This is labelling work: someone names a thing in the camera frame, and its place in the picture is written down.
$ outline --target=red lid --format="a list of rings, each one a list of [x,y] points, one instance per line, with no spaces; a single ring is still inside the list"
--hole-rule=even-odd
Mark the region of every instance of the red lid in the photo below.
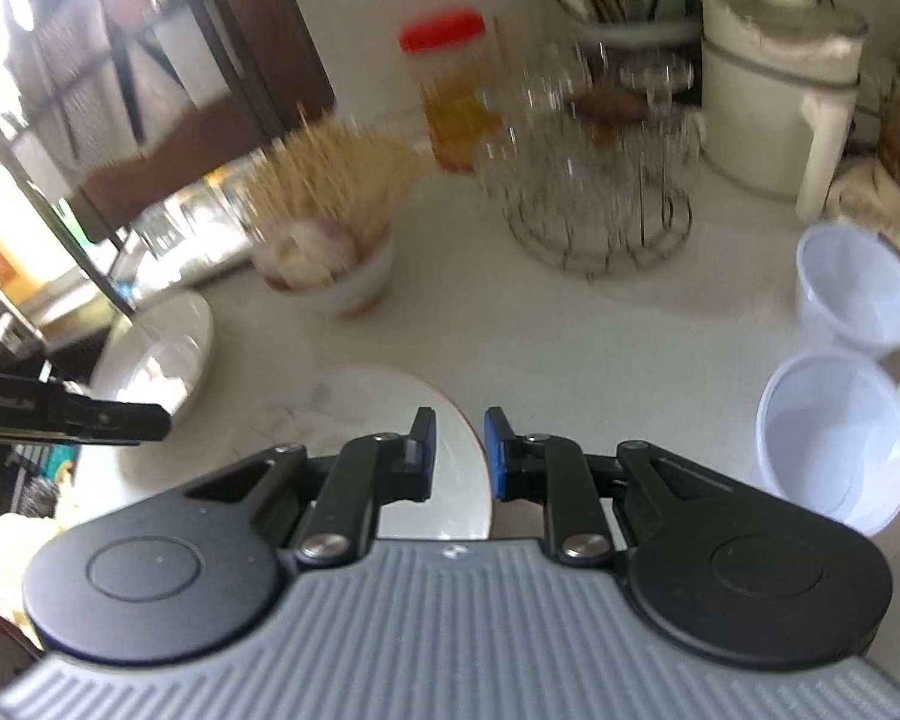
[[[429,52],[485,34],[484,17],[472,8],[442,10],[404,25],[400,47],[404,53]]]

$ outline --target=white plate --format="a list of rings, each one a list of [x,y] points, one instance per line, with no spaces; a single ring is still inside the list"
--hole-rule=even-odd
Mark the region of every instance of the white plate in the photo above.
[[[157,403],[183,418],[205,379],[213,346],[210,306],[195,292],[174,293],[133,318],[90,379],[101,400]]]
[[[311,457],[336,454],[348,440],[370,433],[405,433],[416,409],[437,412],[434,483],[426,503],[400,501],[380,512],[386,538],[486,538],[490,535],[487,456],[466,418],[425,381],[383,367],[323,371],[311,386],[292,391],[242,423],[231,460],[284,442],[307,446]]]

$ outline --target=gray ribbed surface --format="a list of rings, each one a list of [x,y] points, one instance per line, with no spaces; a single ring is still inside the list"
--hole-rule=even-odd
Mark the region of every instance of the gray ribbed surface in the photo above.
[[[533,541],[391,541],[305,575],[210,659],[117,671],[52,656],[0,706],[19,720],[890,720],[900,690],[861,659],[799,675],[696,659],[610,577]]]

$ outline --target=silver bolt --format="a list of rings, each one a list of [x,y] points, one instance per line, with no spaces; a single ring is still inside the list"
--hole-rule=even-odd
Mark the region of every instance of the silver bolt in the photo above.
[[[610,542],[600,533],[576,533],[564,539],[562,549],[567,557],[590,560],[610,552]]]
[[[350,539],[339,533],[317,533],[300,544],[300,552],[313,560],[333,560],[350,548]]]

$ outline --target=plastic jar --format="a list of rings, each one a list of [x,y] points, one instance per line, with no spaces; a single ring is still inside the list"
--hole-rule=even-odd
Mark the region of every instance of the plastic jar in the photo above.
[[[431,14],[404,26],[400,47],[420,87],[434,157],[444,170],[473,170],[475,146],[501,125],[484,100],[493,77],[484,19],[470,8]]]

